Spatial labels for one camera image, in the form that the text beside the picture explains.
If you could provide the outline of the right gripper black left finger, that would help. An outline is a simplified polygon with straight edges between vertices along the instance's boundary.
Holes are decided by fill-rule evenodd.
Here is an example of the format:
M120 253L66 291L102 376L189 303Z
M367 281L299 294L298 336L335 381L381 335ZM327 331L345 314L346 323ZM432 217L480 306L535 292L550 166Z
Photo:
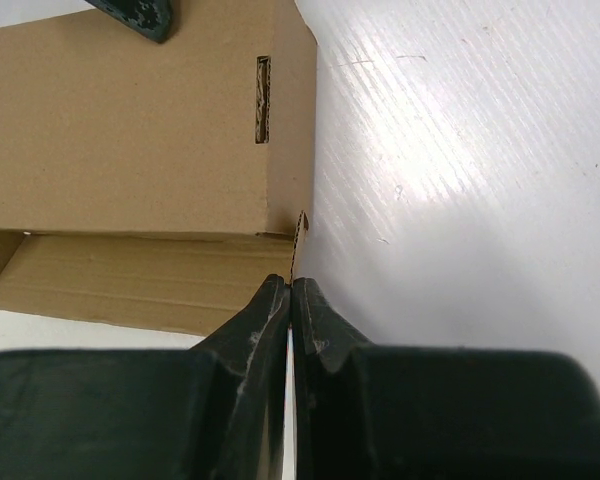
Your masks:
M185 350L0 352L0 479L278 479L290 290Z

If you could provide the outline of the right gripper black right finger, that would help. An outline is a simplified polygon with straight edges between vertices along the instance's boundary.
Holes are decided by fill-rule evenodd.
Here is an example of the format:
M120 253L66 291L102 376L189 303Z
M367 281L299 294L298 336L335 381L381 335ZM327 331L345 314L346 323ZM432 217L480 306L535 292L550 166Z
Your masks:
M291 288L300 479L600 479L600 395L558 353L383 346Z

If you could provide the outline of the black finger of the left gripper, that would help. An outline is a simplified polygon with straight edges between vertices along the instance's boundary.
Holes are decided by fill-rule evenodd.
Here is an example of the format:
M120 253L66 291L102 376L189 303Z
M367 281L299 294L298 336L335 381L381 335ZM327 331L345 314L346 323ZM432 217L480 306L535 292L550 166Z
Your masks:
M157 44L168 39L173 25L170 0L89 0L89 4Z

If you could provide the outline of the brown cardboard box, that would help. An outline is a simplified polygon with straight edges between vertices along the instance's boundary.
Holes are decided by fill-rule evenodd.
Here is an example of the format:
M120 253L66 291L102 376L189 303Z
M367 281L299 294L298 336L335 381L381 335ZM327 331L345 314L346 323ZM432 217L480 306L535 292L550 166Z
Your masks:
M206 335L291 276L316 40L292 1L0 28L0 310Z

